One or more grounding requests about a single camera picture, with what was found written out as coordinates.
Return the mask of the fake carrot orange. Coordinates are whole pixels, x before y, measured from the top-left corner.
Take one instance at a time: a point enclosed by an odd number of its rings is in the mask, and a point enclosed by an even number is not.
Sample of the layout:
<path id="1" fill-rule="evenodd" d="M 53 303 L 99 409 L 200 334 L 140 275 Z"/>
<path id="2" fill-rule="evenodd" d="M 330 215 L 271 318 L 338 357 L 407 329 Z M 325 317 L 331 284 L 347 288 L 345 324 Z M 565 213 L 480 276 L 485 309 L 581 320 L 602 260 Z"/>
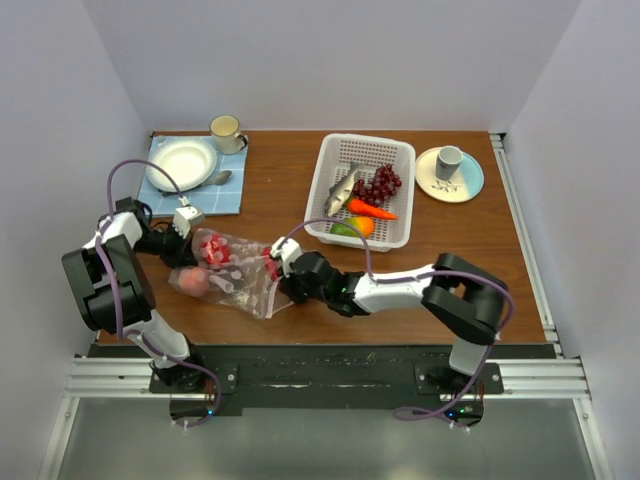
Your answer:
<path id="1" fill-rule="evenodd" d="M 352 198 L 347 205 L 347 210 L 350 213 L 368 216 L 377 219 L 383 220 L 396 220 L 397 216 L 391 212 L 387 212 L 381 208 L 378 208 L 373 205 L 369 205 L 368 203 L 358 199 Z"/>

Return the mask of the clear zip top bag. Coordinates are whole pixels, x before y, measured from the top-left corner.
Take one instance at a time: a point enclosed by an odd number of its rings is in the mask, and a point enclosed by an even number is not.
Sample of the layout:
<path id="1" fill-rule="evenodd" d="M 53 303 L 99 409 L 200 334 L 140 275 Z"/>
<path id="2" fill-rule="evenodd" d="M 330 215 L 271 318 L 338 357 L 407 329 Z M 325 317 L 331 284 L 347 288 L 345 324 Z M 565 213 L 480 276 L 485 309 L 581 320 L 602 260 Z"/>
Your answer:
<path id="1" fill-rule="evenodd" d="M 191 243 L 195 264 L 174 269 L 169 283 L 184 295 L 270 319 L 293 304 L 280 289 L 270 250 L 264 243 L 200 229 Z"/>

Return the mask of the fake fish grey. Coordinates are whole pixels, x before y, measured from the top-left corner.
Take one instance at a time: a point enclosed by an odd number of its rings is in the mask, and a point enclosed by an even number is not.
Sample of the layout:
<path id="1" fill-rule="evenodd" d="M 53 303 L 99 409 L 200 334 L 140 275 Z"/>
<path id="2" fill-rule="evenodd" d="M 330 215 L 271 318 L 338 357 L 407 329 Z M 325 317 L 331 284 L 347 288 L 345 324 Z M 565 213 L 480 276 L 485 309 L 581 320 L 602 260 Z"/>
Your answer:
<path id="1" fill-rule="evenodd" d="M 356 174 L 365 167 L 363 163 L 352 162 L 349 171 L 329 189 L 329 196 L 324 203 L 324 214 L 334 216 L 350 198 Z"/>

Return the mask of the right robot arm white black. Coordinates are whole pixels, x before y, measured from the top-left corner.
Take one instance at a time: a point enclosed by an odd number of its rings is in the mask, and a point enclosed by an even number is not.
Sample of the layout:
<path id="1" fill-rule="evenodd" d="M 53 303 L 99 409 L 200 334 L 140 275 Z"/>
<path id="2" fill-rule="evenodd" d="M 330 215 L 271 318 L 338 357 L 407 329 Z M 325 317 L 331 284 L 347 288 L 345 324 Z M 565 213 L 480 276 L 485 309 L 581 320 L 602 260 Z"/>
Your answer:
<path id="1" fill-rule="evenodd" d="M 503 309 L 513 305 L 504 282 L 448 253 L 433 264 L 388 274 L 341 272 L 317 251 L 270 257 L 282 291 L 297 304 L 316 300 L 344 317 L 428 310 L 456 336 L 445 379 L 459 393 L 480 382 L 481 363 L 498 334 Z"/>

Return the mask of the fake red chili pepper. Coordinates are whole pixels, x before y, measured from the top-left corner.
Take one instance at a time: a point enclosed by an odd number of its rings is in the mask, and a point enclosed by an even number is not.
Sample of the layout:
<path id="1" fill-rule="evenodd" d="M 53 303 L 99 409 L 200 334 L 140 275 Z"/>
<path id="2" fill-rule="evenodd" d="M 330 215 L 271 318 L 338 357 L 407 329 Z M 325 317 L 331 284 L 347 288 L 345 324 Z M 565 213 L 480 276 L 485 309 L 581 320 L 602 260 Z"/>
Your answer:
<path id="1" fill-rule="evenodd" d="M 280 278 L 280 274 L 279 274 L 279 265 L 278 262 L 274 259 L 272 259 L 270 256 L 266 256 L 264 258 L 264 267 L 265 270 L 269 276 L 269 278 L 272 281 L 278 281 Z"/>

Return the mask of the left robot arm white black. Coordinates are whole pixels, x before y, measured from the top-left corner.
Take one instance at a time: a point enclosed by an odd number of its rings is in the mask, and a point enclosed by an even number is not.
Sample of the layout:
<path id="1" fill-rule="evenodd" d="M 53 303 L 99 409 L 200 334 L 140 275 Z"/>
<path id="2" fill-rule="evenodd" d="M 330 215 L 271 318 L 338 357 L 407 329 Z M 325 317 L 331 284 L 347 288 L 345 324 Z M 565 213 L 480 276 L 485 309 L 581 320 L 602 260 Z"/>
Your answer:
<path id="1" fill-rule="evenodd" d="M 110 204 L 89 242 L 61 259 L 87 327 L 132 341 L 150 356 L 159 381 L 179 392 L 204 388 L 207 368 L 193 343 L 159 314 L 137 255 L 155 255 L 171 269 L 194 266 L 193 227 L 203 219 L 202 210 L 181 197 L 172 221 L 155 228 L 151 207 L 126 197 Z"/>

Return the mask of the fake purple grapes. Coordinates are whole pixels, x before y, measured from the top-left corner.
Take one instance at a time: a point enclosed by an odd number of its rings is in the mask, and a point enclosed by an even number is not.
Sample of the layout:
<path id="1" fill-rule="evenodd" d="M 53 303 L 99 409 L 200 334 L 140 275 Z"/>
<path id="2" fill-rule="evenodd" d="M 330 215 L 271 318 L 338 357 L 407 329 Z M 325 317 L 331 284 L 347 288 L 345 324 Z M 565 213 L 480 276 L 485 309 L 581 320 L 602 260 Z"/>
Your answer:
<path id="1" fill-rule="evenodd" d="M 352 195 L 369 205 L 381 207 L 398 193 L 401 186 L 402 180 L 395 173 L 393 166 L 385 164 L 376 169 L 372 178 L 358 179 L 355 182 Z"/>

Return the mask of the fake mango green orange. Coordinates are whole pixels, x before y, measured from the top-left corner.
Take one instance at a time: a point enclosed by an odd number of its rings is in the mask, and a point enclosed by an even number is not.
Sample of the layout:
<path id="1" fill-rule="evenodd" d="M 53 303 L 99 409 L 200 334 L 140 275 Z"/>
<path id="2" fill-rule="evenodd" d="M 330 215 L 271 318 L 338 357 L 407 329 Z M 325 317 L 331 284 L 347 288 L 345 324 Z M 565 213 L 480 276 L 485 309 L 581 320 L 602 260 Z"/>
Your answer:
<path id="1" fill-rule="evenodd" d="M 342 219 L 338 223 L 333 223 L 330 229 L 331 234 L 368 238 L 375 230 L 375 222 L 366 216 L 357 216 Z"/>

